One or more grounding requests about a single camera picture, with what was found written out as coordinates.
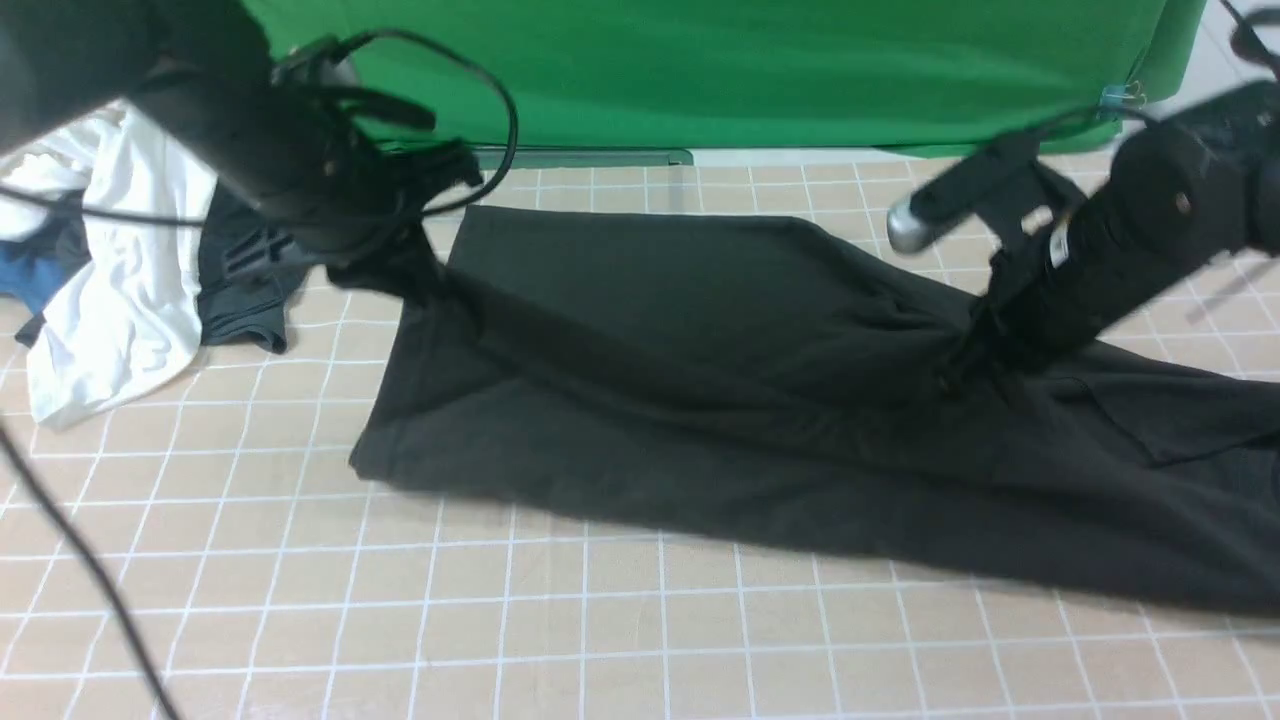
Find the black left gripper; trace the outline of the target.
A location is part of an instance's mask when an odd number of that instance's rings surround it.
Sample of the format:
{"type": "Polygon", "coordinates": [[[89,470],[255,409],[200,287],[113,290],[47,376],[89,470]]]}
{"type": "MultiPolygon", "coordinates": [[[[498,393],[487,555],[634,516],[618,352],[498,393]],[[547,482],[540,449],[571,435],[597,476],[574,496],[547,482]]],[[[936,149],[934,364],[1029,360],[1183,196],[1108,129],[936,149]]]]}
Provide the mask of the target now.
{"type": "Polygon", "coordinates": [[[223,255],[228,279],[329,266],[356,284],[416,281],[421,215],[445,191],[485,179],[461,140],[412,152],[380,149],[362,119],[433,131],[430,108],[362,86],[349,69],[372,37],[329,35],[289,51],[221,143],[221,178],[265,222],[223,255]]]}

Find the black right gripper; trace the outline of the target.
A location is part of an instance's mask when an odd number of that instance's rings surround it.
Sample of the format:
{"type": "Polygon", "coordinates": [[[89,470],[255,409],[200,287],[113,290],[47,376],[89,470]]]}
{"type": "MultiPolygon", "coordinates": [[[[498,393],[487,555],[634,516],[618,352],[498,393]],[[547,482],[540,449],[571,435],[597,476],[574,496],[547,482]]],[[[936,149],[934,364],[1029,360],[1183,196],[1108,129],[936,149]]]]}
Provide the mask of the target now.
{"type": "Polygon", "coordinates": [[[1001,234],[992,231],[1000,246],[989,259],[987,288],[972,301],[970,324],[937,373],[940,388],[947,393],[979,378],[1039,372],[1057,355],[1043,332],[1041,295],[1048,240],[1084,193],[1039,160],[1043,137],[1037,129],[1010,131],[974,151],[991,147],[1037,151],[1034,178],[1019,187],[1032,210],[1023,215],[1020,225],[1001,234]]]}

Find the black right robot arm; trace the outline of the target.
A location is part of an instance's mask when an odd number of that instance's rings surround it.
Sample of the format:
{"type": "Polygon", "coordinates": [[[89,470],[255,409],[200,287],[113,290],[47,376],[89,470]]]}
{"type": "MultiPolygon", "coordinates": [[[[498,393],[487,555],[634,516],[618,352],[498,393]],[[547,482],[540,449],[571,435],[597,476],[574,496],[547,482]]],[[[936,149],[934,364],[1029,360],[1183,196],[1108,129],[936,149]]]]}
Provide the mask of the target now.
{"type": "Polygon", "coordinates": [[[1238,86],[1130,135],[1093,192],[1001,135],[910,202],[934,234],[972,217],[1000,238],[986,292],[943,361],[946,389],[1069,357],[1216,256],[1277,252],[1277,83],[1238,86]]]}

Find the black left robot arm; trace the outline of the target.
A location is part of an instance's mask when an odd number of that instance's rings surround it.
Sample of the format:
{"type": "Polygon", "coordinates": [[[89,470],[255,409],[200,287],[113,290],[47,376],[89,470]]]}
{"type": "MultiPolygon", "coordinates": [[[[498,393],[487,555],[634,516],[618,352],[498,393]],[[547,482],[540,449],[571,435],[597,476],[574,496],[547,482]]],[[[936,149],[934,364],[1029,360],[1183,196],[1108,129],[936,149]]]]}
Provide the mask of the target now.
{"type": "Polygon", "coordinates": [[[515,156],[518,114],[506,87],[404,29],[325,36],[276,59],[241,1],[5,1],[1,18],[3,150],[128,102],[268,223],[225,251],[228,278],[325,266],[344,288],[431,292],[440,270],[424,220],[493,192],[515,156]],[[343,73],[384,38],[436,53],[495,91],[508,140],[490,179],[461,140],[393,156],[358,128],[360,117],[436,124],[430,109],[343,73]]]}

